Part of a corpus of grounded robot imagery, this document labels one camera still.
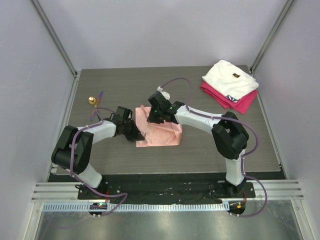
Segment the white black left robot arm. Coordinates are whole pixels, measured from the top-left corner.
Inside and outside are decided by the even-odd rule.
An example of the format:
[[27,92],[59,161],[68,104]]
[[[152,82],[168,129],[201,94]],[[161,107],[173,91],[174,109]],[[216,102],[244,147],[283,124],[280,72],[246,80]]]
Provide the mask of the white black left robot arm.
[[51,162],[84,183],[89,194],[100,200],[106,195],[107,184],[90,164],[92,146],[121,135],[129,142],[143,141],[145,137],[132,118],[133,111],[128,108],[119,106],[107,118],[102,118],[98,110],[93,113],[99,122],[82,127],[64,127],[51,154]]

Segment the grey left corner post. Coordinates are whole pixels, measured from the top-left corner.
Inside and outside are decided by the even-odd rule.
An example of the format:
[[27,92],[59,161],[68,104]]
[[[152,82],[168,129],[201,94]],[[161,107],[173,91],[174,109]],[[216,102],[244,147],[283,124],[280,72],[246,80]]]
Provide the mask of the grey left corner post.
[[77,76],[77,70],[75,69],[74,65],[72,64],[65,48],[63,47],[56,31],[54,30],[47,14],[45,13],[43,7],[41,6],[38,0],[30,0],[29,1],[32,6],[34,7],[37,15],[39,16],[44,28],[46,29],[47,33],[49,34],[50,38],[52,39],[55,47],[57,48],[59,54],[61,55],[64,63],[66,64],[67,68],[69,69],[71,75],[75,78]]

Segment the gold spoon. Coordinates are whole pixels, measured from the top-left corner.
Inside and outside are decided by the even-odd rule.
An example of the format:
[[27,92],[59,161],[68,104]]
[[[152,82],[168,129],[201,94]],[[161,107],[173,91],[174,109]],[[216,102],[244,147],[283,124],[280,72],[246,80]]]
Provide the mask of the gold spoon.
[[95,98],[94,96],[90,96],[88,98],[88,103],[92,105],[94,108],[96,108],[98,106],[98,99]]

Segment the pink satin napkin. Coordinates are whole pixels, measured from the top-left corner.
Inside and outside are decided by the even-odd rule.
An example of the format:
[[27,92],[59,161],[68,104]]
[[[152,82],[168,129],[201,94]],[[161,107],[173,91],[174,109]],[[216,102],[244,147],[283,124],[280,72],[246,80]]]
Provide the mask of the pink satin napkin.
[[178,146],[183,135],[181,124],[164,122],[161,124],[147,122],[150,106],[141,105],[135,108],[135,123],[144,140],[136,142],[137,148]]

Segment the white folded cloth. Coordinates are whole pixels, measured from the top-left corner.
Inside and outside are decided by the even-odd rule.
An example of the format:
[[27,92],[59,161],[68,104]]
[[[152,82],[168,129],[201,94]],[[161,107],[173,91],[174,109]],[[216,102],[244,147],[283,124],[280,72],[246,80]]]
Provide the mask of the white folded cloth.
[[215,63],[202,79],[234,103],[259,87],[252,76],[226,60]]

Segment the iridescent purple utensil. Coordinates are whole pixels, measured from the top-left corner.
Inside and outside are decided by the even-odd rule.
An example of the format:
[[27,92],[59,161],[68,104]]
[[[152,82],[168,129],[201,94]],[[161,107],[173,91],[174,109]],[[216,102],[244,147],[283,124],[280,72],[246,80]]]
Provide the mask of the iridescent purple utensil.
[[90,115],[90,120],[93,121],[95,115],[96,115],[96,111],[97,111],[97,108],[100,104],[100,101],[103,97],[103,94],[104,94],[104,91],[101,91],[100,94],[98,95],[98,97],[94,97],[94,96],[90,96],[88,98],[88,102],[90,105],[93,106],[93,110],[91,112],[91,115]]

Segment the grey aluminium corner post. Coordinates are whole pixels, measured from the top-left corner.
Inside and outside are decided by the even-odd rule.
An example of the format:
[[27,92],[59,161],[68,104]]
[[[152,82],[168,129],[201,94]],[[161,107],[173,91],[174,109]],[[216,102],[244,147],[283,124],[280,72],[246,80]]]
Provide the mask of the grey aluminium corner post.
[[292,11],[293,7],[295,6],[297,0],[286,0],[283,7],[281,8],[278,16],[275,19],[275,22],[270,29],[266,39],[264,40],[256,58],[253,61],[252,66],[249,68],[250,72],[254,74],[258,69],[261,61],[263,60],[264,56],[266,55],[268,49],[271,47],[273,41],[275,40],[277,34],[281,30],[283,24],[285,23],[287,17],[289,16],[290,12]]

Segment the aluminium front rail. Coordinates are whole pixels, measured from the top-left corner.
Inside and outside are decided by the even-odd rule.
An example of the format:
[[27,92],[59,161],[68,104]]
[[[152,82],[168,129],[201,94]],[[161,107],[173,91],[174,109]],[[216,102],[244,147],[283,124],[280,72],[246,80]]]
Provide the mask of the aluminium front rail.
[[[266,189],[269,200],[303,200],[304,194],[297,180],[262,180],[261,186],[253,183],[255,199],[263,200]],[[76,182],[38,182],[35,185],[31,201],[36,202],[75,202],[78,201]]]

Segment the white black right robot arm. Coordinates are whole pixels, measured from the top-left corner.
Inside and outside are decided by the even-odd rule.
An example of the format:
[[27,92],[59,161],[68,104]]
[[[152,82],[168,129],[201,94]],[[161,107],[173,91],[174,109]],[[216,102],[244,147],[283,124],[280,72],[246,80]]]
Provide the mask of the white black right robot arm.
[[225,190],[233,198],[244,191],[246,177],[242,157],[246,153],[249,134],[232,112],[213,114],[189,107],[183,102],[171,103],[157,91],[148,98],[151,110],[147,121],[154,124],[174,123],[202,130],[213,136],[217,151],[226,165]]

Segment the magenta folded cloth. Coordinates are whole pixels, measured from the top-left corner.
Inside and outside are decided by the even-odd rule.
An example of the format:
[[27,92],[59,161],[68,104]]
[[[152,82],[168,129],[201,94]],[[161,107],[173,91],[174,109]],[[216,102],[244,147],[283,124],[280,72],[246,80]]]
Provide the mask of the magenta folded cloth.
[[206,82],[203,82],[200,85],[200,89],[214,98],[224,109],[233,109],[243,115],[248,111],[250,105],[259,93],[258,90],[254,90],[242,97],[240,100],[232,101],[231,97],[223,96]]

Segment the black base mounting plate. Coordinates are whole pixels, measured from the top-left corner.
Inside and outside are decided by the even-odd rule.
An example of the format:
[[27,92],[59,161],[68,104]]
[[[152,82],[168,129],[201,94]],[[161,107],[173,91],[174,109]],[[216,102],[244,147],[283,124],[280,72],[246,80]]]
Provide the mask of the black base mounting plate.
[[165,174],[105,174],[105,184],[98,195],[77,184],[80,200],[124,201],[133,205],[191,205],[217,204],[223,199],[253,199],[253,183],[247,181],[234,187],[226,181],[225,173],[165,173]]

